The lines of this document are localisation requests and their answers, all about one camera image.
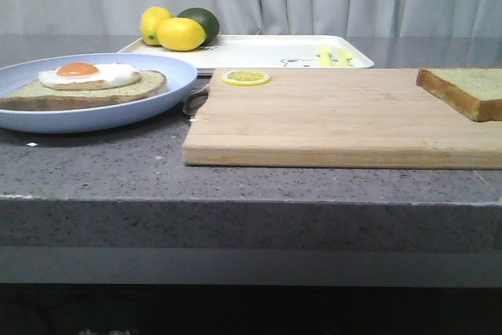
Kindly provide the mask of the light blue round plate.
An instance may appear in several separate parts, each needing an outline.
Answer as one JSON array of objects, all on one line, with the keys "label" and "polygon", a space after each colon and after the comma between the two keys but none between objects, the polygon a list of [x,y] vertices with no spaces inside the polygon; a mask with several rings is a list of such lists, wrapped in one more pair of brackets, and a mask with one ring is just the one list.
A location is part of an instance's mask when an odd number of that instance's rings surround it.
[{"label": "light blue round plate", "polygon": [[62,111],[1,110],[1,127],[27,133],[82,133],[126,126],[168,111],[188,96],[198,70],[184,60],[139,53],[89,53],[58,56],[15,64],[1,69],[1,94],[30,82],[40,71],[74,61],[92,64],[126,63],[139,70],[160,71],[167,88],[144,100],[107,107]]}]

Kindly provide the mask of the fried egg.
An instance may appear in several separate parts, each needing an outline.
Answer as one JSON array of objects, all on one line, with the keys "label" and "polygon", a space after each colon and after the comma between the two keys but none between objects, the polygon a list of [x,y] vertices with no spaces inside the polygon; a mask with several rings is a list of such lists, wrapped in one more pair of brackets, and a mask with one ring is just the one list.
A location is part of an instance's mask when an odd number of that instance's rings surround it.
[{"label": "fried egg", "polygon": [[55,70],[40,71],[38,80],[55,90],[111,89],[136,83],[141,73],[130,64],[73,62]]}]

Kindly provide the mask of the bread slice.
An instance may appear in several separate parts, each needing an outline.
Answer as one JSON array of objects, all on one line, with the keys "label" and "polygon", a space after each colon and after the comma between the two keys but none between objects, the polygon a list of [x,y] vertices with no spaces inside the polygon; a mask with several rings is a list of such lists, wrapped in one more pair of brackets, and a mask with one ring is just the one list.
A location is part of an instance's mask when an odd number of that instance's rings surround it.
[{"label": "bread slice", "polygon": [[499,67],[423,67],[417,85],[474,122],[501,120]]},{"label": "bread slice", "polygon": [[1,97],[1,108],[14,111],[62,111],[105,107],[143,100],[164,92],[167,77],[155,70],[141,71],[140,79],[110,89],[59,90],[35,79]]}]

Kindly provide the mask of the white bear print tray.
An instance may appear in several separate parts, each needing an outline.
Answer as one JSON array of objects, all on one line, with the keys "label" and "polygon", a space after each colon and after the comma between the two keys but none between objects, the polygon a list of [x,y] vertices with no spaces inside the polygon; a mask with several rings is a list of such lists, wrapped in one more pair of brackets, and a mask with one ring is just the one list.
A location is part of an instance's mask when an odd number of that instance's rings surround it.
[{"label": "white bear print tray", "polygon": [[350,67],[374,66],[364,53],[344,38],[333,35],[218,35],[210,45],[190,52],[148,46],[139,38],[120,51],[185,60],[195,66],[200,75],[211,75],[217,68],[318,68],[318,51],[323,46],[332,49],[333,65],[337,65],[338,53],[342,50]]}]

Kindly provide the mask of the wooden cutting board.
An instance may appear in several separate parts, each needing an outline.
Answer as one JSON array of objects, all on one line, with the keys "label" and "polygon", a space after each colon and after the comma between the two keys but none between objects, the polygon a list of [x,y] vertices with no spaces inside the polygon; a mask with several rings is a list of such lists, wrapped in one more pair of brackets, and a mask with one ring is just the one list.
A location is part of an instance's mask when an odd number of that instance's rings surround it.
[{"label": "wooden cutting board", "polygon": [[189,165],[497,169],[501,124],[473,122],[417,70],[273,69],[233,86],[216,70],[184,141]]}]

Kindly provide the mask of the yellow lemon slice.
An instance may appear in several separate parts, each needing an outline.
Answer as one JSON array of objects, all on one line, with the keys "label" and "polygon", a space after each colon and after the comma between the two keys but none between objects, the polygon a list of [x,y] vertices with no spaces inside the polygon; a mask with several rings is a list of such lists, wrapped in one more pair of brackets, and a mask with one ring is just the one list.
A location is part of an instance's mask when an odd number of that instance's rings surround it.
[{"label": "yellow lemon slice", "polygon": [[235,70],[223,73],[221,79],[233,86],[260,86],[270,82],[271,76],[263,71]]}]

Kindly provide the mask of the yellow plastic fork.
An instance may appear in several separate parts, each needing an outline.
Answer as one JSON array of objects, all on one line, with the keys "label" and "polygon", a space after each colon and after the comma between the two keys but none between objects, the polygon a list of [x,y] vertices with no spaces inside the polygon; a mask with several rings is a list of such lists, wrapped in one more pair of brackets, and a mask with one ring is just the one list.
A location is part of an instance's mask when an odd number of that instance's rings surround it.
[{"label": "yellow plastic fork", "polygon": [[318,64],[320,67],[333,66],[333,49],[330,45],[320,45],[317,49],[316,56],[318,57]]}]

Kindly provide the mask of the yellow plastic knife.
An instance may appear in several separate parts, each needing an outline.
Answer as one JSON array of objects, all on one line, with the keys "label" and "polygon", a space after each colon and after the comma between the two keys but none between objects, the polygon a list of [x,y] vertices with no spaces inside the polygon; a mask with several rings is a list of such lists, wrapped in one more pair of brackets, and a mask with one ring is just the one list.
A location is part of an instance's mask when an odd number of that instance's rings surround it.
[{"label": "yellow plastic knife", "polygon": [[339,48],[337,50],[337,66],[350,67],[351,61],[354,59],[353,55],[346,49]]}]

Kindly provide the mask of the green lime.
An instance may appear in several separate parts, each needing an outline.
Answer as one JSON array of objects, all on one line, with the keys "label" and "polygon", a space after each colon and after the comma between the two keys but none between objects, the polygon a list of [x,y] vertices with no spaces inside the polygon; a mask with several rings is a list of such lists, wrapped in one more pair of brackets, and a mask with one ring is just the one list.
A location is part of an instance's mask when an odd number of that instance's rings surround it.
[{"label": "green lime", "polygon": [[210,44],[220,32],[219,20],[208,9],[193,7],[181,11],[177,16],[194,20],[201,25],[206,33],[206,39],[202,43],[202,46]]}]

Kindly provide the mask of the front yellow lemon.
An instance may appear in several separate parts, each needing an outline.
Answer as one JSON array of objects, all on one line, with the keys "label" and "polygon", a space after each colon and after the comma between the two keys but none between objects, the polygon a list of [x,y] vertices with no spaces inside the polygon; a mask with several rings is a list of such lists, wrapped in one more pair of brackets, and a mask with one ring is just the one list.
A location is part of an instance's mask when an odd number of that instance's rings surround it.
[{"label": "front yellow lemon", "polygon": [[173,51],[191,51],[206,39],[202,26],[189,18],[172,17],[163,20],[156,29],[161,46]]}]

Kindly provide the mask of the back yellow lemon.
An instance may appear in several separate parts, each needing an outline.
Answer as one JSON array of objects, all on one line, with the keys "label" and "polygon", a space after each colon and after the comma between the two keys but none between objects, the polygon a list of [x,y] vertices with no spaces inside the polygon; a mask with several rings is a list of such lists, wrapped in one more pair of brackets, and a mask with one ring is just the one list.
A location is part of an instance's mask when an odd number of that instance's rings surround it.
[{"label": "back yellow lemon", "polygon": [[159,46],[157,27],[163,20],[172,16],[170,10],[161,6],[152,6],[146,9],[140,18],[140,32],[144,43],[149,46]]}]

